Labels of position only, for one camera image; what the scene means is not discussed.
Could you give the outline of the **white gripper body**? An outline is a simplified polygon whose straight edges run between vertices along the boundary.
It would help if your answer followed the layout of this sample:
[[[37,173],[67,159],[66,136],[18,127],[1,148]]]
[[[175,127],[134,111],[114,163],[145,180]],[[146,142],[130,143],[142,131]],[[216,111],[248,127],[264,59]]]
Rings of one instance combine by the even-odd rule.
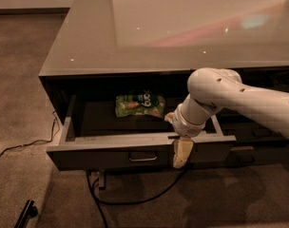
[[[182,105],[179,104],[173,113],[172,126],[181,137],[194,138],[204,129],[205,123],[193,124],[188,122],[182,114]]]

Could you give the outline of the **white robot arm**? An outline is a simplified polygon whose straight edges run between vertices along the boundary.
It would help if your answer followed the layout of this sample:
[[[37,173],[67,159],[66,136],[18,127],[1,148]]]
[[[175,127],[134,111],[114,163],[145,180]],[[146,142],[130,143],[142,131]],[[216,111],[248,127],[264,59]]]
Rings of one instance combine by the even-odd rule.
[[[188,95],[164,119],[179,139],[174,142],[173,166],[185,166],[194,141],[206,121],[228,108],[289,140],[289,93],[245,85],[232,69],[200,68],[187,80]]]

